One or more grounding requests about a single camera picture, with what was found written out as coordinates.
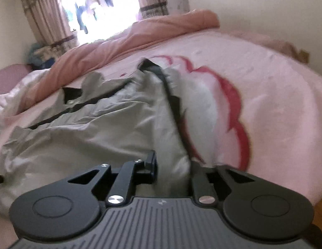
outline wrinkled fabric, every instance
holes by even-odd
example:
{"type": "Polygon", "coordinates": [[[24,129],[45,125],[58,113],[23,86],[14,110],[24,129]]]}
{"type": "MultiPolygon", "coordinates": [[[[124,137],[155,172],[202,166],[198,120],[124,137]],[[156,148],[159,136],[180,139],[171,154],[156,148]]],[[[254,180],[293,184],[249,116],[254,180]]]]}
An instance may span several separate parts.
{"type": "Polygon", "coordinates": [[[48,71],[49,69],[33,71],[26,75],[10,92],[0,95],[0,130],[8,123],[9,117],[19,113],[21,99],[29,87],[40,81],[48,71]]]}
{"type": "MultiPolygon", "coordinates": [[[[163,85],[150,72],[137,72],[130,80],[95,105],[63,114],[35,130],[15,128],[0,155],[0,174],[5,179],[0,184],[0,214],[7,216],[12,202],[27,191],[102,163],[116,168],[132,159],[145,159],[150,150],[157,154],[158,180],[139,186],[136,195],[187,195],[189,159],[163,85]]],[[[102,94],[118,82],[94,73],[82,84],[88,84],[82,97],[93,97],[95,91],[102,94]]],[[[59,96],[52,109],[61,107],[59,96]]],[[[45,110],[43,117],[51,114],[51,109],[45,110]]]]}
{"type": "MultiPolygon", "coordinates": [[[[221,34],[217,29],[180,36],[130,53],[97,71],[107,79],[126,78],[136,70],[142,57],[158,63],[152,57],[160,55],[176,55],[167,58],[168,63],[175,69],[189,68],[192,78],[196,70],[207,66],[236,87],[242,105],[239,121],[250,140],[250,174],[297,191],[312,204],[322,198],[322,77],[274,50],[221,34]]],[[[70,87],[80,88],[85,77],[76,79],[70,87]]],[[[29,126],[54,104],[58,94],[21,113],[5,128],[0,149],[15,126],[29,126]]],[[[188,129],[189,133],[195,130],[190,126],[188,129]]],[[[211,136],[209,132],[203,139],[207,142],[211,136]]],[[[213,156],[216,161],[223,160],[222,155],[213,156]]],[[[14,239],[5,239],[12,228],[2,226],[0,221],[0,249],[5,249],[14,239]]]]}

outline pink duvet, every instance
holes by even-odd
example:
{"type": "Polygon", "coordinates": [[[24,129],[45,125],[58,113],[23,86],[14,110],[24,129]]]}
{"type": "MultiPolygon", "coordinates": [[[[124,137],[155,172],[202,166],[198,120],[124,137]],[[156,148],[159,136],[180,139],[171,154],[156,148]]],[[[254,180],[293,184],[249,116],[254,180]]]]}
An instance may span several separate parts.
{"type": "MultiPolygon", "coordinates": [[[[184,56],[193,68],[206,66],[229,80],[241,96],[239,120],[250,140],[248,172],[295,190],[313,204],[321,199],[320,76],[291,58],[218,33],[217,29],[179,36],[132,52],[98,71],[109,79],[120,78],[132,74],[142,57],[158,55],[184,56]]],[[[70,86],[79,87],[82,78],[70,86]]],[[[57,93],[16,117],[2,133],[0,148],[15,125],[27,126],[56,96],[57,93]]],[[[10,225],[7,229],[0,225],[0,249],[10,245],[14,237],[10,225]]]]}

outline white fabric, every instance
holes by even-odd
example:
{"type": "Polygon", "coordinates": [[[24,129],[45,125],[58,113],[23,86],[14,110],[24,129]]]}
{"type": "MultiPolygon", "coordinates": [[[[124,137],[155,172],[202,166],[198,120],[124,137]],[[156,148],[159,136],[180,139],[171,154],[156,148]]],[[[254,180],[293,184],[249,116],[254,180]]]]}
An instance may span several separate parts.
{"type": "Polygon", "coordinates": [[[14,116],[27,90],[36,84],[50,69],[36,70],[26,75],[10,92],[0,95],[0,119],[14,116]]]}

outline metal rivet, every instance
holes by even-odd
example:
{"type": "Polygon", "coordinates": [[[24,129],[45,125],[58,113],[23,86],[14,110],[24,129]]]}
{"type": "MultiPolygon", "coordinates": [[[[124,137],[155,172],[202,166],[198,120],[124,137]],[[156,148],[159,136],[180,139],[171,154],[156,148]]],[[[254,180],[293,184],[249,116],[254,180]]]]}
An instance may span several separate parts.
{"type": "Polygon", "coordinates": [[[215,198],[210,195],[204,195],[199,198],[199,202],[203,204],[212,204],[215,202],[215,198]]]}
{"type": "Polygon", "coordinates": [[[124,198],[120,195],[112,195],[108,198],[108,202],[111,204],[120,204],[124,201],[124,198]]]}

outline white wall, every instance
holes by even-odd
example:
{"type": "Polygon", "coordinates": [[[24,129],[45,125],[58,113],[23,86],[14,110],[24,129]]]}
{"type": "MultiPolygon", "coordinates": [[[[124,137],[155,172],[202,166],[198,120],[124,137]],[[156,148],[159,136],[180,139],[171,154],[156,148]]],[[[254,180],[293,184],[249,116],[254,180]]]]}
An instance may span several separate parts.
{"type": "Polygon", "coordinates": [[[285,39],[311,53],[322,75],[322,0],[189,0],[191,9],[211,9],[222,29],[242,29],[285,39]]]}
{"type": "Polygon", "coordinates": [[[21,0],[0,0],[0,69],[26,63],[26,55],[35,42],[21,0]]]}

